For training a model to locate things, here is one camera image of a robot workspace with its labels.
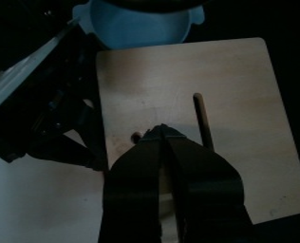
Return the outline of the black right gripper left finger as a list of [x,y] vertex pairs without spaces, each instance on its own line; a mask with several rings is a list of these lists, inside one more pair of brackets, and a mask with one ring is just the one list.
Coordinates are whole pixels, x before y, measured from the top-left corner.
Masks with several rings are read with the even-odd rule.
[[162,243],[162,127],[149,130],[106,175],[98,243]]

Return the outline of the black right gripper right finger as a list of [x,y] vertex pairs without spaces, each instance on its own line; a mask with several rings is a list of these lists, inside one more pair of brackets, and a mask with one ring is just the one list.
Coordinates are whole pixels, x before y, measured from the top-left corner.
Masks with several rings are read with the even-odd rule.
[[256,243],[236,168],[212,149],[166,125],[162,139],[179,243]]

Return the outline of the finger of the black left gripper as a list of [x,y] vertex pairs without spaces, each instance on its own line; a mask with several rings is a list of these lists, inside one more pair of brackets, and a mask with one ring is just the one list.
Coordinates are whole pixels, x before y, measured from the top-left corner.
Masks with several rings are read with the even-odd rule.
[[78,163],[95,171],[107,172],[110,167],[101,112],[81,98],[74,98],[73,109],[74,130],[85,143],[78,153]]
[[30,142],[27,154],[37,159],[94,168],[94,155],[89,149],[62,133],[38,132]]

